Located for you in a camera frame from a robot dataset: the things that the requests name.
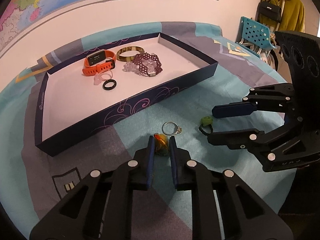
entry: beaded bracelet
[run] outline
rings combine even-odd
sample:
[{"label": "beaded bracelet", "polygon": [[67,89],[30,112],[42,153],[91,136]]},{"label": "beaded bracelet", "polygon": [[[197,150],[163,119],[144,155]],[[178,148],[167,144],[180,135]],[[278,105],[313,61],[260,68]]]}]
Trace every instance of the beaded bracelet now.
[{"label": "beaded bracelet", "polygon": [[[143,61],[144,60],[153,60],[156,63],[155,66],[155,73],[148,73],[149,68],[144,65]],[[158,75],[163,69],[161,68],[161,62],[158,58],[158,56],[154,53],[149,54],[149,53],[143,53],[143,54],[137,54],[134,56],[134,59],[132,61],[135,65],[139,66],[139,71],[140,73],[147,75],[149,77],[154,77],[155,75]]]}]

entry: orange watch strap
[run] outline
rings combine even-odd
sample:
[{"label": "orange watch strap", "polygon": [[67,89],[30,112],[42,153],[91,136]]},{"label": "orange watch strap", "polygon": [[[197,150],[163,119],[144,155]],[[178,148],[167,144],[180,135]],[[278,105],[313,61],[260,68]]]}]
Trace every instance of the orange watch strap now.
[{"label": "orange watch strap", "polygon": [[[106,58],[112,58],[115,62],[116,62],[116,54],[110,50],[106,50],[104,49],[104,53],[106,55]],[[86,68],[93,68],[94,66],[90,66],[89,65],[89,61],[88,61],[88,58],[86,57],[85,60],[84,60],[84,66]]]},{"label": "orange watch strap", "polygon": [[97,65],[95,65],[93,67],[83,68],[82,69],[82,73],[85,76],[89,77],[89,76],[94,76],[96,73],[99,73],[102,70],[112,69],[114,67],[115,67],[114,60],[111,60],[111,61],[108,61],[108,62],[105,62],[105,63],[102,63],[102,64],[97,64]]}]

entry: handbag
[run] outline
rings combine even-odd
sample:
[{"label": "handbag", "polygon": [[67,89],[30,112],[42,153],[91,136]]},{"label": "handbag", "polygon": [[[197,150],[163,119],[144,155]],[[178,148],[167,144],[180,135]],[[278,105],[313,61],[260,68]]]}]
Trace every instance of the handbag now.
[{"label": "handbag", "polygon": [[269,19],[280,23],[282,20],[280,0],[278,0],[278,2],[276,0],[273,0],[278,5],[272,4],[270,3],[270,1],[271,0],[260,2],[258,11],[260,14],[268,17]]}]

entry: patterned tablecloth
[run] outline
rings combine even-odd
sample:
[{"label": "patterned tablecloth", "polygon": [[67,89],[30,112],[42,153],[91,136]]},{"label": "patterned tablecloth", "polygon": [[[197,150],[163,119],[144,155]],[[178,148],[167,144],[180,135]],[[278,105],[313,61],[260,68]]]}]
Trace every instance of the patterned tablecloth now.
[{"label": "patterned tablecloth", "polygon": [[[65,152],[50,157],[35,147],[36,102],[44,71],[71,56],[108,42],[163,32],[219,62],[215,75],[189,89],[114,124]],[[241,101],[249,88],[285,82],[267,64],[221,36],[218,26],[191,22],[157,22],[119,27],[96,33],[48,53],[20,73],[0,93],[0,202],[26,237],[33,226],[63,196],[65,184],[76,185],[93,169],[116,169],[148,137],[161,132],[164,122],[183,128],[177,145],[209,169],[233,169],[267,204],[278,212],[291,187],[295,170],[264,173],[247,150],[214,147],[198,131],[200,119],[215,105]],[[255,112],[247,117],[214,120],[215,131],[256,127],[265,132],[283,124],[278,113]],[[156,156],[152,188],[133,196],[132,239],[191,239],[191,192],[177,192],[169,157]]]}]

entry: yellow clothing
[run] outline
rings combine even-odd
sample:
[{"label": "yellow clothing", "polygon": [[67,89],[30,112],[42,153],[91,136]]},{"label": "yellow clothing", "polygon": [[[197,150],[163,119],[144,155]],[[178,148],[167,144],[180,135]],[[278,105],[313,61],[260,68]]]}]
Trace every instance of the yellow clothing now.
[{"label": "yellow clothing", "polygon": [[[270,2],[272,4],[276,4],[274,0],[271,0]],[[279,31],[304,32],[304,18],[305,9],[303,3],[300,0],[286,0],[284,3],[284,10]],[[268,26],[269,28],[272,26],[274,29],[276,29],[278,24],[276,21],[273,21],[261,14],[259,15],[259,22]]]}]

